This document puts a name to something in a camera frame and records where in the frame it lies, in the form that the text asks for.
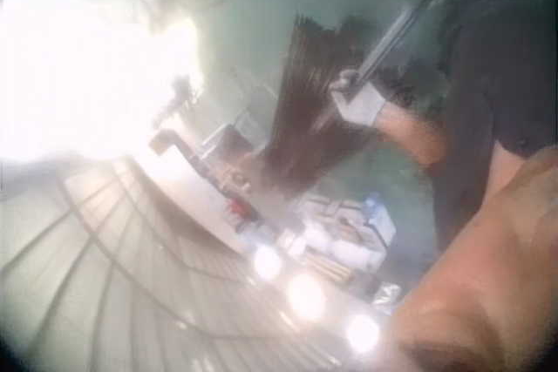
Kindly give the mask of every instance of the bright light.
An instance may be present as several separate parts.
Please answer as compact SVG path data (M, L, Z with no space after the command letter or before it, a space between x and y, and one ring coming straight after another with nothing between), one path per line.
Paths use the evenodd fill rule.
M377 323L368 315L357 315L349 324L347 338L356 352L363 354L376 346L380 336Z
M289 245L288 253L292 257L300 257L304 254L306 250L306 240L302 237L296 237L293 242Z
M3 0L0 157L135 152L174 97L175 78L188 74L201 91L196 49L190 20L154 37L95 15L83 0Z
M260 247L255 252L254 269L266 281L274 280L281 267L281 258L272 248Z
M290 306L303 320L319 320L325 311L325 295L319 282L307 274L299 274L287 288Z

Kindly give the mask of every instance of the white glove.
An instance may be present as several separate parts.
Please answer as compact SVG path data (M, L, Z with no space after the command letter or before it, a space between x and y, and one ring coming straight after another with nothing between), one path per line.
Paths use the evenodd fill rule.
M344 91L350 87L355 75L355 71L342 71L340 79L331 84L331 96L345 121L357 125L374 126L378 114L385 105L385 99L371 82L366 82L366 85L348 104Z

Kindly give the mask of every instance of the ceiling light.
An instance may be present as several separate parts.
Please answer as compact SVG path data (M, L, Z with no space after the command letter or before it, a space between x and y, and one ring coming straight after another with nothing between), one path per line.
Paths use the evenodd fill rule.
M350 345L360 354L372 350L376 346L379 336L379 326L368 315L357 315L347 329Z
M281 272L282 260L270 247L260 247L255 252L254 269L266 281L274 280Z
M325 295L320 283L307 274L299 274L287 288L290 306L303 320L319 320L325 311Z

